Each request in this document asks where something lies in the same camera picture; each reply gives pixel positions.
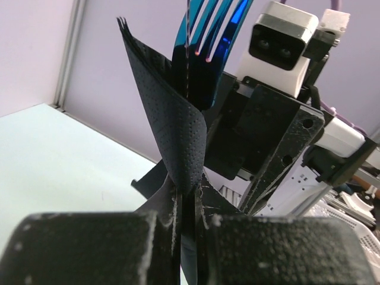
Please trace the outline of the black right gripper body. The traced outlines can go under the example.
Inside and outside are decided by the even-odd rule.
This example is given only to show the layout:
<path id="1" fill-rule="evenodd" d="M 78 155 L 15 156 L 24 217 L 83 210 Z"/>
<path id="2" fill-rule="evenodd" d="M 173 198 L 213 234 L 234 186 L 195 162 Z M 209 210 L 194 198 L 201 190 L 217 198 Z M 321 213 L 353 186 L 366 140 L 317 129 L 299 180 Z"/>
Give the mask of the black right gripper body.
<path id="1" fill-rule="evenodd" d="M 255 179 L 299 109 L 320 111 L 256 80 L 223 73 L 208 128 L 204 165 L 228 180 Z"/>

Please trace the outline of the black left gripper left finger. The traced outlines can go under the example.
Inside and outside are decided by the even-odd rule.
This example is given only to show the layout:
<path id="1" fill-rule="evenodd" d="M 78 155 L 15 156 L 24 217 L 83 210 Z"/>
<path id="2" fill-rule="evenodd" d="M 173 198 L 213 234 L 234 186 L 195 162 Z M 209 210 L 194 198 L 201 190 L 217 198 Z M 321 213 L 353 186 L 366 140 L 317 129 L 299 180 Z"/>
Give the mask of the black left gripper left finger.
<path id="1" fill-rule="evenodd" d="M 159 191 L 132 213 L 38 213 L 15 228 L 2 284 L 178 284 L 181 198 Z"/>

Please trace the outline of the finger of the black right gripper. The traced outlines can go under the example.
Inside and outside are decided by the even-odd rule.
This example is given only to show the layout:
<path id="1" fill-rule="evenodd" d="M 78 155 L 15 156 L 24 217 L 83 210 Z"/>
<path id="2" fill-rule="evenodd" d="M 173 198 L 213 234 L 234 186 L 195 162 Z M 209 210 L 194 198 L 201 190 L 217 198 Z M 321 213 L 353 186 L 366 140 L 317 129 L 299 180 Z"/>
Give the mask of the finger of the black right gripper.
<path id="1" fill-rule="evenodd" d="M 273 191 L 276 182 L 291 168 L 306 146 L 324 126 L 320 111 L 299 109 L 272 155 L 251 182 L 239 204 L 245 214 L 255 214 L 259 200 Z"/>

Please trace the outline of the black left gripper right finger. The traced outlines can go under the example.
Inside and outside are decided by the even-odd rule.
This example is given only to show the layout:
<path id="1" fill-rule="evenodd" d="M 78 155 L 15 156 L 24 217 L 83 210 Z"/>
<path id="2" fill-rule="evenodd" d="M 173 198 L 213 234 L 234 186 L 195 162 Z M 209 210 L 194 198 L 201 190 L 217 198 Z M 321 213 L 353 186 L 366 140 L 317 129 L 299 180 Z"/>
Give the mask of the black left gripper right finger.
<path id="1" fill-rule="evenodd" d="M 335 218 L 246 216 L 213 189 L 195 196 L 199 284 L 375 284 L 354 231 Z"/>

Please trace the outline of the black paper napkin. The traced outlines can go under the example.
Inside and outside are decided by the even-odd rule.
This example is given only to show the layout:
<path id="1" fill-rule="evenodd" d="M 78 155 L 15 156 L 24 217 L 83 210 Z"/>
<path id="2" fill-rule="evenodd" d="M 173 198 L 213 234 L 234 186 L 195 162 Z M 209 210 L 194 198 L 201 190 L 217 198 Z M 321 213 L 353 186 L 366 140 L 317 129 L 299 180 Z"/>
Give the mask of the black paper napkin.
<path id="1" fill-rule="evenodd" d="M 199 284 L 195 238 L 195 194 L 203 179 L 206 124 L 201 112 L 174 89 L 173 64 L 135 38 L 126 19 L 118 25 L 160 162 L 134 186 L 147 201 L 139 211 L 156 211 L 169 228 L 174 270 L 182 269 L 188 284 Z"/>

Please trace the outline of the blue metal fork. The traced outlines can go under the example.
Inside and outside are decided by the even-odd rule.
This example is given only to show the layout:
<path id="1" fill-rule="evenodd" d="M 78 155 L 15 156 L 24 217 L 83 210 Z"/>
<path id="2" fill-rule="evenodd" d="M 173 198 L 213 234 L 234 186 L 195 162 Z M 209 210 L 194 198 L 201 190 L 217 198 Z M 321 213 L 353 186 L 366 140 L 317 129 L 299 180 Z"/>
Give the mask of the blue metal fork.
<path id="1" fill-rule="evenodd" d="M 198 110 L 208 110 L 252 1 L 191 1 L 189 34 L 189 96 Z M 185 98 L 186 13 L 172 53 L 175 89 Z"/>

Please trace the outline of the purple blue metal knife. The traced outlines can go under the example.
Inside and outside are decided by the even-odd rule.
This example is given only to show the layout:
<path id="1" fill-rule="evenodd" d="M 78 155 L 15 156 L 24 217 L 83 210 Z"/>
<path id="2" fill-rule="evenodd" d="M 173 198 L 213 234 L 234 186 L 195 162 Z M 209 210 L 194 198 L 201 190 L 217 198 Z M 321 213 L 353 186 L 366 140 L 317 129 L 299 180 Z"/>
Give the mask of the purple blue metal knife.
<path id="1" fill-rule="evenodd" d="M 190 34 L 190 6 L 191 1 L 186 1 L 186 27 L 185 27 L 185 98 L 189 96 L 189 34 Z"/>

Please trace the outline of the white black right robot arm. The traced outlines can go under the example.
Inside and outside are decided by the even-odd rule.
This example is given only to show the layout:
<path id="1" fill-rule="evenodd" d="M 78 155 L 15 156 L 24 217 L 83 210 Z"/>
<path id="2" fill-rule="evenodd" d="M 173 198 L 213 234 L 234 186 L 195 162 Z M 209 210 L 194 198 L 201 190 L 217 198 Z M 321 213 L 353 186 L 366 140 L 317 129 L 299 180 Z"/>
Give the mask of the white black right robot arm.
<path id="1" fill-rule="evenodd" d="M 245 214 L 263 207 L 297 159 L 318 182 L 335 187 L 375 149 L 371 139 L 321 109 L 312 85 L 295 99 L 252 78 L 223 74 L 206 120 L 205 165 L 227 179 L 250 181 L 239 203 Z"/>

